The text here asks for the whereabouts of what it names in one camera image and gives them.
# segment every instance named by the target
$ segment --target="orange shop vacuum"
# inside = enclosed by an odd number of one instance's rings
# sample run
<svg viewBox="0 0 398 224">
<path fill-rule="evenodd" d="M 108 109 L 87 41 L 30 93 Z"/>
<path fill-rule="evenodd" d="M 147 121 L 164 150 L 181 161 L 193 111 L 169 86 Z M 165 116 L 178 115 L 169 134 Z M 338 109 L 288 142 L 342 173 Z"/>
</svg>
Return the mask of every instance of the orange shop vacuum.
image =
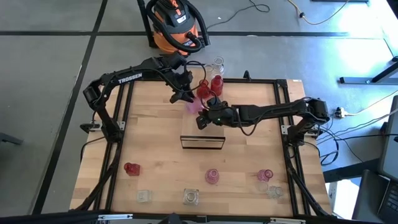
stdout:
<svg viewBox="0 0 398 224">
<path fill-rule="evenodd" d="M 205 21 L 198 9 L 187 0 L 150 0 L 146 6 L 146 14 L 153 22 L 154 34 L 150 32 L 145 12 L 141 14 L 151 47 L 158 47 L 167 54 L 178 50 L 188 56 L 210 45 Z M 197 21 L 202 37 L 198 36 Z"/>
</svg>

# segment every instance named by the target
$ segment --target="wooden table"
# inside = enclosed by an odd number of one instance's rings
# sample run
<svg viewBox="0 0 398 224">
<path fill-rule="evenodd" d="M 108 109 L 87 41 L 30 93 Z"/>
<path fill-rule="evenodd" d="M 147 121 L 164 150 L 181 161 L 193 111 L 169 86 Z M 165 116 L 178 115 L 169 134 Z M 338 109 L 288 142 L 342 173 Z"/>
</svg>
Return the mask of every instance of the wooden table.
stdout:
<svg viewBox="0 0 398 224">
<path fill-rule="evenodd" d="M 192 68 L 192 71 L 194 75 L 200 74 L 197 68 Z M 300 80 L 288 80 L 287 83 L 291 101 L 305 96 Z M 110 112 L 117 92 L 115 88 L 107 102 Z M 224 127 L 226 142 L 222 150 L 182 149 L 180 135 L 185 103 L 170 104 L 171 94 L 171 89 L 162 82 L 135 82 L 112 211 L 291 217 L 278 119 L 261 121 L 249 137 L 243 135 L 239 128 Z M 230 105 L 275 104 L 270 84 L 225 83 L 223 98 Z M 123 102 L 120 114 L 123 113 Z M 90 133 L 88 141 L 101 136 L 100 131 Z M 315 143 L 310 138 L 306 141 Z M 97 184 L 105 146 L 104 139 L 86 146 L 70 208 L 79 206 Z M 300 153 L 306 185 L 317 202 L 330 213 L 318 152 L 312 146 L 302 146 Z M 125 173 L 123 165 L 126 162 L 142 166 L 139 177 Z M 205 172 L 212 168 L 220 172 L 220 181 L 216 185 L 205 182 Z M 271 199 L 258 189 L 256 174 L 260 169 L 274 172 L 268 184 L 282 187 L 283 197 Z M 199 190 L 198 206 L 183 204 L 184 189 Z M 137 190 L 151 190 L 152 201 L 136 202 Z M 303 213 L 297 186 L 295 191 L 299 211 Z M 104 188 L 101 207 L 104 207 L 107 192 L 108 186 Z"/>
</svg>

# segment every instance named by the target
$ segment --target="vacuum hose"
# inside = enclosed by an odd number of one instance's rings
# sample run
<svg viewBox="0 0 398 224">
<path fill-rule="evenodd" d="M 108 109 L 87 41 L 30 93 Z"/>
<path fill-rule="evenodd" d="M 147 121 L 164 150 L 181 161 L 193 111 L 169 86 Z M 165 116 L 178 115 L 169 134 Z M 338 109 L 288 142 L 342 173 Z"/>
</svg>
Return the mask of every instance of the vacuum hose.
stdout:
<svg viewBox="0 0 398 224">
<path fill-rule="evenodd" d="M 192 40 L 192 42 L 195 44 L 194 47 L 188 47 L 188 46 L 185 46 L 185 45 L 181 44 L 180 42 L 176 41 L 169 34 L 169 32 L 167 32 L 167 28 L 166 28 L 165 24 L 163 22 L 161 22 L 155 16 L 155 14 L 152 12 L 152 8 L 155 6 L 157 1 L 158 0 L 150 0 L 147 4 L 146 11 L 147 11 L 149 18 L 152 20 L 152 22 L 154 23 L 156 28 L 158 28 L 160 30 L 160 32 L 163 34 L 163 36 L 167 40 L 167 42 L 169 42 L 176 49 L 182 50 L 184 52 L 188 52 L 188 53 L 198 52 L 201 49 L 201 42 L 197 37 L 196 38 L 192 38 L 192 36 L 187 37 L 190 40 Z M 205 21 L 203 20 L 202 16 L 200 15 L 198 9 L 196 9 L 190 2 L 188 2 L 188 1 L 185 1 L 185 2 L 187 3 L 189 10 L 192 11 L 193 15 L 198 19 L 198 23 L 199 23 L 200 29 L 202 30 L 202 36 L 205 41 L 205 45 L 209 45 L 210 41 L 209 41 L 209 36 L 208 36 L 207 30 L 206 30 Z"/>
</svg>

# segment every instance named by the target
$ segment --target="concrete floor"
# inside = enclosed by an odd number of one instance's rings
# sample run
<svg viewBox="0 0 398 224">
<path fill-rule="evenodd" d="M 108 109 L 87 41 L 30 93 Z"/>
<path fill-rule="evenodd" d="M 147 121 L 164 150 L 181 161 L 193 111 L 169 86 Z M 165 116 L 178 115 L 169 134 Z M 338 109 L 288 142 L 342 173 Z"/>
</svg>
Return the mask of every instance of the concrete floor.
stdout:
<svg viewBox="0 0 398 224">
<path fill-rule="evenodd" d="M 249 1 L 242 0 L 191 2 L 206 18 L 207 25 L 250 6 Z M 386 14 L 392 13 L 385 11 L 385 2 L 349 3 L 336 17 L 319 26 L 298 20 L 294 8 L 285 0 L 256 2 L 268 4 L 271 11 L 264 14 L 249 9 L 211 30 L 349 32 L 349 37 L 212 36 L 211 46 L 189 59 L 208 63 L 220 55 L 225 60 L 227 77 L 241 77 L 249 70 L 254 78 L 301 79 L 307 96 L 325 100 L 331 113 L 337 106 L 357 112 L 398 89 L 397 86 L 341 85 L 337 82 L 342 76 L 374 76 L 388 66 L 391 52 L 398 51 L 396 43 L 390 41 L 393 38 L 386 33 L 387 25 L 382 22 Z M 295 2 L 311 21 L 322 20 L 342 5 L 341 2 Z M 0 30 L 90 31 L 100 5 L 101 0 L 2 0 Z M 99 29 L 143 31 L 138 13 L 135 1 L 109 1 Z M 22 146 L 0 144 L 0 216 L 31 212 L 88 39 L 87 36 L 0 36 L 0 131 L 24 139 Z M 159 53 L 157 49 L 148 48 L 143 36 L 97 37 L 82 88 L 104 72 L 137 65 Z M 356 126 L 386 114 L 391 101 L 392 98 L 359 116 L 335 120 L 332 130 Z M 69 208 L 79 169 L 80 148 L 87 136 L 79 125 L 87 123 L 91 115 L 92 110 L 79 95 L 43 212 L 61 212 Z M 376 123 L 352 135 L 377 132 L 380 125 L 381 122 Z M 378 138 L 353 139 L 349 144 L 364 161 L 380 155 Z M 326 154 L 335 146 L 333 142 L 326 142 L 320 149 Z M 346 145 L 340 144 L 338 160 L 324 170 L 357 162 Z"/>
</svg>

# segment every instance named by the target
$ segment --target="gray floor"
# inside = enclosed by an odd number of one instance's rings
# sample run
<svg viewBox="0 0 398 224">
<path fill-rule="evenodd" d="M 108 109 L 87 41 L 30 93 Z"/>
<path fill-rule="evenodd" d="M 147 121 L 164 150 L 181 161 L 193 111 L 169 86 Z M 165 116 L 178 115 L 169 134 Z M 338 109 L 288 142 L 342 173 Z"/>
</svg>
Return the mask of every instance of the gray floor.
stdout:
<svg viewBox="0 0 398 224">
<path fill-rule="evenodd" d="M 287 1 L 256 1 L 271 12 L 250 9 L 232 21 L 212 28 L 217 31 L 349 32 L 349 38 L 326 37 L 211 37 L 211 46 L 192 55 L 203 63 L 221 55 L 226 76 L 241 77 L 249 70 L 255 78 L 301 79 L 307 96 L 327 101 L 330 112 L 337 106 L 356 112 L 398 89 L 396 86 L 341 85 L 341 76 L 371 77 L 388 66 L 396 51 L 387 45 L 380 11 L 372 4 L 349 3 L 330 21 L 310 26 L 298 21 Z M 342 3 L 296 0 L 308 19 L 319 21 Z M 192 0 L 207 25 L 222 21 L 233 11 L 250 6 L 248 1 Z M 0 30 L 92 30 L 100 0 L 0 1 Z M 109 1 L 100 30 L 143 30 L 135 1 Z M 88 37 L 0 36 L 0 131 L 24 139 L 22 146 L 0 144 L 0 216 L 29 213 L 44 167 L 50 155 Z M 158 55 L 145 37 L 97 37 L 82 88 L 104 72 L 137 65 Z M 334 120 L 332 130 L 355 126 L 389 111 L 391 99 L 352 118 Z M 79 169 L 81 145 L 86 134 L 81 123 L 92 111 L 80 95 L 49 190 L 44 212 L 66 211 Z M 377 132 L 376 123 L 352 135 Z M 380 154 L 379 139 L 349 142 L 353 151 L 369 160 Z M 320 145 L 322 154 L 334 150 L 333 142 Z M 340 144 L 338 160 L 325 170 L 359 162 L 346 145 Z"/>
</svg>

